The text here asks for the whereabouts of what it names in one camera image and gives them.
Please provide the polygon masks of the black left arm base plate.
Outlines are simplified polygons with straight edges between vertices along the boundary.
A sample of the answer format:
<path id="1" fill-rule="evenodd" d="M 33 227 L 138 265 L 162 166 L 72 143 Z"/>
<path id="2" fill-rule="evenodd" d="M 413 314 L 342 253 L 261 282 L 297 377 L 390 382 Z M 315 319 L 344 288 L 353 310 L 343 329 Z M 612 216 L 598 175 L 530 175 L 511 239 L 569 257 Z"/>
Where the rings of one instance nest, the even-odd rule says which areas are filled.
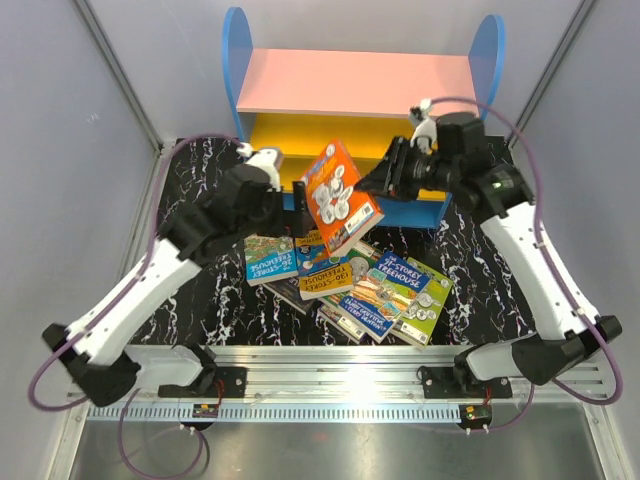
<path id="1" fill-rule="evenodd" d="M 248 369 L 238 366 L 218 366 L 204 369 L 196 379 L 186 386 L 161 385 L 160 398 L 218 398 L 242 399 L 247 386 Z"/>

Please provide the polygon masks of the blue 91-storey treehouse book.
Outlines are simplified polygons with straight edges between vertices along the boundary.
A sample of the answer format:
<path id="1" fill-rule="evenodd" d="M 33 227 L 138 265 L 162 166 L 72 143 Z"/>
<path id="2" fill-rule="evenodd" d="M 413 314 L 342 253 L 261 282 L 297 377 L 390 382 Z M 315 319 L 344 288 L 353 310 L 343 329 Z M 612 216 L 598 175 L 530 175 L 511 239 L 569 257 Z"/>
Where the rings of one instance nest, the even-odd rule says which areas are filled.
<path id="1" fill-rule="evenodd" d="M 386 252 L 339 301 L 337 310 L 380 343 L 428 283 L 427 275 L 393 252 Z"/>

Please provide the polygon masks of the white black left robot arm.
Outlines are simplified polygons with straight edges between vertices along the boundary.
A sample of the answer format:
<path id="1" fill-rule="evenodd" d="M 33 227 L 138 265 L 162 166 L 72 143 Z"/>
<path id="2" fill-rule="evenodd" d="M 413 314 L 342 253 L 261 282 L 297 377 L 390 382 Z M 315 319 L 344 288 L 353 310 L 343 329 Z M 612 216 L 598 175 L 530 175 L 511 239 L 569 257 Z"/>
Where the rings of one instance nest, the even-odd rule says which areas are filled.
<path id="1" fill-rule="evenodd" d="M 47 327 L 43 340 L 86 399 L 106 407 L 137 388 L 209 394 L 217 366 L 204 348 L 185 344 L 141 353 L 129 349 L 129 341 L 176 290 L 238 242 L 253 234 L 305 235 L 312 221 L 303 182 L 294 182 L 293 198 L 293 209 L 286 209 L 282 191 L 264 167 L 231 168 L 216 191 L 174 212 L 140 266 L 85 317 Z"/>

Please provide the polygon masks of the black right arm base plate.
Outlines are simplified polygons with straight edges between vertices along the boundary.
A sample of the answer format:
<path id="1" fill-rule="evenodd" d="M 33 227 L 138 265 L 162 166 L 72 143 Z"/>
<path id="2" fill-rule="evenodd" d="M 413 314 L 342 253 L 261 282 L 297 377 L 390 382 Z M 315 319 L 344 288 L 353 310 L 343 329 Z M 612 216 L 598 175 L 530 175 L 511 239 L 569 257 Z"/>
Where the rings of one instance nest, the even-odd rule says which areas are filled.
<path id="1" fill-rule="evenodd" d="M 464 368 L 420 366 L 416 376 L 425 399 L 509 399 L 513 396 L 506 377 L 477 380 Z"/>

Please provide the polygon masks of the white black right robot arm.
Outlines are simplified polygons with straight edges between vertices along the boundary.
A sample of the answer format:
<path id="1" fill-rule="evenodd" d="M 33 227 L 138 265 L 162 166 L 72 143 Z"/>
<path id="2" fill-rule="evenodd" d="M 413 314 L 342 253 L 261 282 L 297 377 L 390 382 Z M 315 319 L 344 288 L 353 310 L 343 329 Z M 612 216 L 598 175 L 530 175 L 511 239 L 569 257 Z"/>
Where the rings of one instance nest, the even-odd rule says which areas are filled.
<path id="1" fill-rule="evenodd" d="M 540 196 L 515 166 L 492 160 L 478 116 L 458 112 L 430 118 L 412 110 L 411 117 L 413 137 L 394 138 L 356 190 L 395 201 L 414 200 L 421 190 L 450 193 L 506 261 L 535 321 L 532 334 L 457 355 L 454 388 L 475 397 L 501 377 L 542 386 L 601 352 L 615 382 L 606 401 L 618 400 L 622 374 L 608 344 L 621 334 L 621 324 L 598 312 L 564 266 L 544 229 Z"/>

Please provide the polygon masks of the orange treehouse book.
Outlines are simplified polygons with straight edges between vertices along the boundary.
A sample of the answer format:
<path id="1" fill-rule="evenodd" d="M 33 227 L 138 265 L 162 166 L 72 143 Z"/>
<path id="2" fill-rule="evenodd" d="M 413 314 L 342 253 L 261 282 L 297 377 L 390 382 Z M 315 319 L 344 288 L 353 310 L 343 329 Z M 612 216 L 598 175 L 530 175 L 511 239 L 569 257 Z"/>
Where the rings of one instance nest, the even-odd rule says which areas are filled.
<path id="1" fill-rule="evenodd" d="M 345 256 L 384 219 L 375 198 L 355 189 L 361 179 L 339 140 L 329 143 L 301 176 L 309 212 L 331 256 Z"/>

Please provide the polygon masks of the yellow 130-storey treehouse book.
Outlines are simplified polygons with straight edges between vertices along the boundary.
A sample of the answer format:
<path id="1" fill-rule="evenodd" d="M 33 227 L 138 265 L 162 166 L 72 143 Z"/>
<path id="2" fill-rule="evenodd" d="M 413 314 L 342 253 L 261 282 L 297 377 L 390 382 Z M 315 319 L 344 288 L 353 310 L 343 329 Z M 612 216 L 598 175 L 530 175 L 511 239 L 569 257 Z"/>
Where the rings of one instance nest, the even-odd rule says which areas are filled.
<path id="1" fill-rule="evenodd" d="M 318 230 L 295 239 L 299 294 L 315 300 L 343 293 L 353 287 L 352 267 L 347 256 L 332 256 Z"/>

